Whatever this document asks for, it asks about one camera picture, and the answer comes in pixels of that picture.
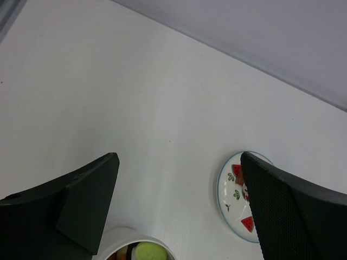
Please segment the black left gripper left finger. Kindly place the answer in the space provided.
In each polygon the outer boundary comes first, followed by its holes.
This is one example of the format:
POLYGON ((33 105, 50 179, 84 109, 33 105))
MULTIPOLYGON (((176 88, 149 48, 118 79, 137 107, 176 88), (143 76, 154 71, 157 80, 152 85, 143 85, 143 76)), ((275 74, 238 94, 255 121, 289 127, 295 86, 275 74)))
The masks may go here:
POLYGON ((119 169, 116 153, 1 199, 1 259, 92 259, 119 169))

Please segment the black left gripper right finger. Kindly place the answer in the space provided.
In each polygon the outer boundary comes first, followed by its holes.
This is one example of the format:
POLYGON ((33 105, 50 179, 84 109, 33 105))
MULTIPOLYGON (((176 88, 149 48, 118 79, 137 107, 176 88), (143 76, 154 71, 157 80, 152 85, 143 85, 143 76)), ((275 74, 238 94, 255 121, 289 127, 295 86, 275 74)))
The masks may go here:
POLYGON ((264 259, 346 259, 346 195, 241 155, 264 259))

